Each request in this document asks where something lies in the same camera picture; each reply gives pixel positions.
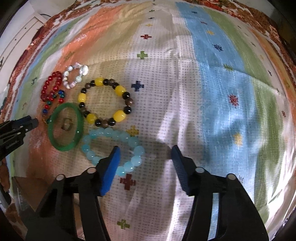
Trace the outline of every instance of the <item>white pearl bracelet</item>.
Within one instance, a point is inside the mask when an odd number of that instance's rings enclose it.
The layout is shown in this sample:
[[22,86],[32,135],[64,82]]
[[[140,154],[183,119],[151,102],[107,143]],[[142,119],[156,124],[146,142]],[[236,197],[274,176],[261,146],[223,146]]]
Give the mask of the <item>white pearl bracelet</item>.
[[[74,69],[79,69],[79,75],[75,77],[75,80],[69,84],[68,82],[68,76],[70,72]],[[89,72],[89,68],[87,65],[82,65],[79,63],[75,63],[74,66],[70,65],[67,70],[63,73],[63,85],[69,90],[71,88],[74,88],[77,83],[80,83],[82,81],[82,76],[87,75]]]

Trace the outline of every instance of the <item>blue stripe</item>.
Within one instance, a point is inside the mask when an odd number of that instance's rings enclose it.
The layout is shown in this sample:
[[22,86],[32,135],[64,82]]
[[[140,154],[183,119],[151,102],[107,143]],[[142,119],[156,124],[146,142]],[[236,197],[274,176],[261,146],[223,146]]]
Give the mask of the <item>blue stripe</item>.
[[[244,187],[252,196],[254,180],[250,175],[255,175],[259,153],[259,123],[251,77],[245,74],[244,62],[233,42],[202,7],[190,8],[190,4],[182,2],[176,5],[191,32],[201,77],[205,141],[201,163],[211,174],[234,173],[243,177]],[[223,64],[234,71],[225,69]],[[230,103],[230,95],[238,97],[239,106]],[[242,136],[241,146],[234,142],[236,133]]]

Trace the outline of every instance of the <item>red cross print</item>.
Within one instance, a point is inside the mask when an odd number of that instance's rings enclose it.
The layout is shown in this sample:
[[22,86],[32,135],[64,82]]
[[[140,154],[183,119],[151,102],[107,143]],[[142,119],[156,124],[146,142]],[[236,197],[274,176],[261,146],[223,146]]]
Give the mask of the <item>red cross print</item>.
[[148,38],[152,38],[152,37],[149,36],[148,34],[144,34],[144,35],[141,35],[141,38],[148,39]]
[[136,181],[132,180],[131,176],[132,174],[127,173],[125,178],[120,178],[120,183],[124,184],[124,190],[130,191],[131,186],[136,185]]

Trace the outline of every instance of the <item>blue bead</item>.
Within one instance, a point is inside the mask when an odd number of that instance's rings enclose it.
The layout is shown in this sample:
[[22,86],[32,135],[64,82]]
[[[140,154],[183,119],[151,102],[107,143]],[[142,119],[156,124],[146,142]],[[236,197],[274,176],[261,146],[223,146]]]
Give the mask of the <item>blue bead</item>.
[[99,161],[100,161],[101,159],[103,159],[103,157],[95,156],[95,157],[92,159],[91,163],[92,163],[94,166],[96,166],[96,165],[99,163]]
[[145,149],[142,146],[136,146],[133,150],[135,156],[142,156],[145,153]]
[[89,150],[87,153],[86,153],[86,157],[88,160],[92,160],[94,157],[96,156],[96,154],[94,153],[94,151],[92,150]]
[[121,132],[119,130],[115,130],[115,131],[112,132],[111,137],[112,137],[113,140],[117,141],[117,140],[119,140],[120,134],[121,134]]
[[128,139],[128,145],[130,147],[136,147],[137,145],[139,145],[139,138],[138,137],[130,137]]
[[105,137],[111,137],[113,133],[113,129],[111,127],[108,127],[104,130],[104,136]]
[[84,144],[82,145],[81,149],[84,153],[87,153],[91,148],[88,144]]
[[89,135],[84,136],[83,137],[83,142],[86,143],[86,144],[90,143],[91,142],[91,137]]
[[130,161],[127,161],[123,167],[126,172],[132,172],[135,169],[134,165]]
[[142,159],[140,156],[133,156],[131,158],[131,163],[135,166],[135,167],[138,167],[139,165],[142,164]]
[[121,134],[120,134],[120,136],[119,136],[119,138],[120,138],[120,140],[121,140],[122,142],[128,142],[128,139],[129,139],[130,137],[131,137],[131,136],[130,136],[127,132],[125,132],[125,131],[121,132]]
[[96,130],[96,135],[97,135],[97,137],[103,137],[103,136],[104,136],[104,128],[99,127],[99,128]]
[[96,130],[95,129],[90,130],[89,136],[91,137],[91,139],[96,139]]
[[124,177],[126,175],[126,171],[124,170],[124,167],[122,166],[117,167],[116,175],[120,177]]

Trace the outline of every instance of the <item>blue cross print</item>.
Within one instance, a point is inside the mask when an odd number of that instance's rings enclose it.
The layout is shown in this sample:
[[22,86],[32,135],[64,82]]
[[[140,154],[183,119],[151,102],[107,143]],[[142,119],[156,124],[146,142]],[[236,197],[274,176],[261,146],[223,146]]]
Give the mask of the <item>blue cross print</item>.
[[135,92],[139,92],[140,88],[144,89],[144,85],[141,84],[141,81],[136,81],[136,83],[132,84],[131,87],[135,88]]

